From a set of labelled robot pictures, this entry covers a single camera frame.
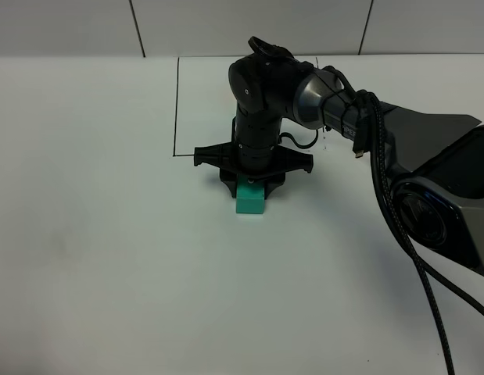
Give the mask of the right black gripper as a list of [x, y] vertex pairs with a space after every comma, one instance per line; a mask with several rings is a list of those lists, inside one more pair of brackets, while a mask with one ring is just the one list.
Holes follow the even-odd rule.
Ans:
[[289, 172], [304, 170], [311, 173], [313, 156], [271, 145], [268, 148], [250, 148], [237, 142], [195, 148], [194, 165], [207, 164], [219, 169], [220, 181], [231, 197], [236, 198], [238, 179], [264, 182], [264, 199], [285, 183]]

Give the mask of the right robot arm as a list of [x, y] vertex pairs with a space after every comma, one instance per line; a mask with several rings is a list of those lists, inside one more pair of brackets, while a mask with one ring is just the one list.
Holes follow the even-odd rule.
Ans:
[[[218, 168], [230, 191], [241, 177], [273, 191], [287, 172], [314, 165], [310, 155], [281, 146], [285, 119], [340, 133], [355, 155], [370, 150], [374, 117], [365, 94], [340, 71], [318, 69], [257, 37], [249, 46], [252, 53], [228, 70], [237, 102], [231, 140], [196, 148], [196, 165]], [[484, 276], [484, 123], [386, 102], [380, 107], [385, 137], [378, 152], [403, 228], [420, 245]]]

